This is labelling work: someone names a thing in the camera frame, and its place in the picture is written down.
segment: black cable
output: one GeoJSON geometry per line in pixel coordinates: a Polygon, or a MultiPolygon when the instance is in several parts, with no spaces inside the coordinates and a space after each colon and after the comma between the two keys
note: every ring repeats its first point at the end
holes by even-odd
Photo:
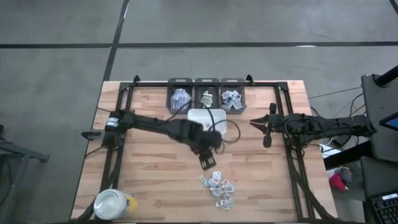
{"type": "Polygon", "coordinates": [[[8,178],[9,178],[9,181],[10,181],[10,187],[8,188],[6,194],[4,195],[4,198],[0,202],[0,208],[3,205],[3,203],[6,201],[8,195],[9,195],[11,189],[12,189],[11,165],[10,165],[10,161],[9,161],[9,159],[7,157],[6,157],[6,164],[8,166],[8,178]]]}
{"type": "Polygon", "coordinates": [[[210,118],[211,118],[211,126],[208,129],[208,131],[210,131],[210,129],[213,128],[213,132],[214,132],[214,134],[216,134],[216,124],[214,122],[213,114],[211,113],[210,108],[208,108],[207,106],[205,106],[205,108],[206,108],[207,112],[209,112],[210,118]]]}
{"type": "MultiPolygon", "coordinates": [[[[319,124],[319,127],[321,128],[323,134],[325,134],[325,129],[323,128],[322,124],[321,124],[317,119],[313,119],[313,118],[303,118],[303,119],[304,119],[304,120],[311,120],[311,121],[317,122],[317,123],[319,124]]],[[[289,141],[290,141],[291,144],[293,144],[293,141],[292,141],[292,138],[290,137],[289,131],[287,130],[287,124],[288,124],[289,122],[291,122],[291,121],[301,121],[301,120],[303,120],[303,119],[292,119],[292,120],[289,120],[289,121],[287,121],[287,122],[285,123],[284,131],[285,131],[285,134],[287,135],[287,137],[288,137],[288,139],[289,139],[289,141]]],[[[304,149],[303,149],[302,147],[298,147],[298,148],[300,148],[302,157],[304,157],[304,156],[305,156],[305,151],[304,151],[304,149]]]]}
{"type": "Polygon", "coordinates": [[[86,155],[85,155],[85,158],[88,156],[88,155],[90,155],[91,153],[94,153],[94,152],[96,152],[96,151],[98,151],[98,150],[100,150],[100,149],[102,149],[103,147],[101,146],[101,147],[99,147],[99,148],[97,148],[97,149],[94,149],[94,150],[92,150],[91,152],[89,152],[89,153],[87,153],[86,155]]]}
{"type": "Polygon", "coordinates": [[[167,118],[166,120],[164,120],[163,122],[160,122],[156,125],[161,125],[161,124],[165,124],[167,122],[169,122],[171,119],[173,119],[174,117],[176,117],[176,115],[178,115],[178,112],[180,112],[180,110],[182,110],[185,106],[187,106],[189,103],[193,103],[192,100],[184,103],[171,117],[167,118]]]}
{"type": "Polygon", "coordinates": [[[112,112],[112,111],[110,111],[110,110],[107,110],[107,109],[104,109],[104,108],[99,108],[99,107],[97,107],[97,109],[99,109],[99,110],[103,110],[103,111],[106,111],[106,112],[112,112]]]}
{"type": "Polygon", "coordinates": [[[342,93],[342,92],[345,92],[345,91],[356,90],[358,88],[362,88],[362,87],[360,86],[360,87],[356,87],[356,88],[350,88],[350,89],[347,89],[347,90],[336,91],[336,92],[333,92],[333,93],[327,93],[327,94],[322,94],[322,95],[318,95],[318,96],[311,96],[311,97],[308,97],[308,99],[314,99],[314,98],[321,97],[321,96],[328,96],[328,95],[332,95],[332,94],[336,94],[336,93],[342,93]]]}
{"type": "Polygon", "coordinates": [[[313,110],[318,116],[320,116],[320,114],[318,113],[318,111],[317,111],[315,108],[313,108],[312,106],[310,106],[310,108],[311,108],[311,110],[313,110]]]}
{"type": "Polygon", "coordinates": [[[351,102],[351,107],[349,108],[349,116],[351,116],[353,114],[353,105],[356,99],[358,99],[358,97],[362,96],[363,93],[359,94],[358,96],[356,96],[356,98],[353,99],[353,101],[351,102]]]}
{"type": "Polygon", "coordinates": [[[236,129],[238,130],[238,137],[236,139],[234,139],[234,140],[223,139],[223,141],[227,142],[229,144],[233,144],[233,143],[236,143],[237,141],[239,141],[239,139],[241,139],[241,129],[239,128],[238,124],[236,124],[235,121],[230,120],[230,119],[222,119],[222,120],[217,121],[213,126],[215,127],[217,124],[220,124],[222,122],[230,122],[230,123],[234,124],[236,129]]]}
{"type": "Polygon", "coordinates": [[[341,146],[336,146],[336,147],[334,147],[334,148],[328,149],[328,150],[323,151],[323,152],[328,152],[328,151],[331,151],[331,150],[334,150],[334,149],[338,149],[338,148],[343,147],[345,144],[347,144],[347,142],[351,139],[351,136],[353,135],[353,129],[352,129],[352,127],[351,127],[349,124],[344,123],[344,122],[340,122],[340,121],[336,121],[336,122],[333,122],[333,123],[329,124],[328,126],[326,126],[325,129],[327,130],[327,128],[329,128],[329,127],[330,127],[331,125],[333,125],[333,124],[344,124],[344,125],[346,125],[347,127],[349,127],[349,137],[347,138],[347,140],[346,140],[343,144],[341,144],[341,146]]]}

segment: yellow container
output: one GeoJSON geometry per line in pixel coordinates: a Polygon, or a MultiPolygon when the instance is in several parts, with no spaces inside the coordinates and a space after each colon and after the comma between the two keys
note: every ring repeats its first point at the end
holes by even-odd
{"type": "Polygon", "coordinates": [[[138,207],[137,198],[120,190],[108,189],[94,201],[95,215],[102,220],[115,220],[131,216],[138,207]]]}

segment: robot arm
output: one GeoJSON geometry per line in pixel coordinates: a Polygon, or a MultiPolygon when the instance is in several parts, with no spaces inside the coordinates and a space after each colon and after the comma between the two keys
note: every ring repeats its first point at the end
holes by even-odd
{"type": "Polygon", "coordinates": [[[296,146],[306,147],[315,139],[351,134],[369,137],[376,132],[370,119],[359,115],[349,118],[326,119],[305,114],[290,114],[282,118],[275,113],[276,105],[271,103],[270,114],[250,120],[250,124],[263,132],[264,147],[271,146],[271,133],[283,133],[296,146]]]}
{"type": "Polygon", "coordinates": [[[127,110],[115,111],[109,115],[106,123],[102,146],[108,149],[117,147],[120,135],[131,128],[166,134],[170,139],[190,146],[191,151],[199,155],[203,170],[216,165],[211,149],[220,148],[221,134],[217,131],[204,131],[202,124],[187,119],[165,121],[136,115],[127,110]]]}

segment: butcher block tabletop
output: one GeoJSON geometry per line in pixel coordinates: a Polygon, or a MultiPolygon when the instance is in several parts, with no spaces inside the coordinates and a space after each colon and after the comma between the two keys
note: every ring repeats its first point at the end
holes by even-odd
{"type": "MultiPolygon", "coordinates": [[[[303,81],[287,81],[294,113],[311,114],[303,81]]],[[[114,110],[120,82],[104,82],[98,107],[114,110]]],[[[187,145],[177,143],[166,135],[130,129],[126,134],[118,189],[137,197],[136,213],[128,222],[294,222],[294,209],[289,170],[281,134],[272,134],[272,147],[262,146],[263,134],[249,124],[250,119],[269,113],[275,103],[272,87],[246,86],[247,108],[241,115],[228,115],[241,129],[241,139],[226,144],[222,155],[214,155],[216,167],[203,171],[198,157],[187,145]],[[235,188],[233,207],[215,207],[217,201],[199,181],[199,176],[211,177],[221,171],[235,188]]],[[[167,87],[134,87],[131,109],[136,114],[167,119],[165,107],[167,87]]],[[[109,113],[97,109],[94,129],[103,129],[109,113]]],[[[238,135],[228,123],[224,139],[238,135]]],[[[87,152],[97,149],[101,140],[90,141],[87,152]]],[[[89,155],[83,164],[71,218],[83,213],[100,190],[106,150],[89,155]]],[[[305,168],[311,191],[333,216],[336,208],[318,146],[305,149],[305,168]]],[[[305,200],[300,193],[302,207],[305,200]]]]}

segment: concrete floor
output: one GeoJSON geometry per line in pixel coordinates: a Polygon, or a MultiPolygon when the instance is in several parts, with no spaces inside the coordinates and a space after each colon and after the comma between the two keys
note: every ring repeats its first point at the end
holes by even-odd
{"type": "MultiPolygon", "coordinates": [[[[111,43],[123,0],[0,0],[0,44],[111,43]]],[[[131,0],[121,42],[393,41],[388,0],[131,0]]],[[[0,123],[32,162],[16,223],[68,220],[109,49],[0,49],[0,123]]],[[[305,80],[308,96],[360,86],[397,65],[398,47],[119,49],[110,80],[245,77],[305,80]]],[[[361,90],[314,98],[324,117],[361,90]]],[[[354,107],[361,106],[360,98],[354,107]]],[[[349,106],[337,116],[348,116],[349,106]]],[[[339,216],[347,203],[336,203],[339,216]]]]}

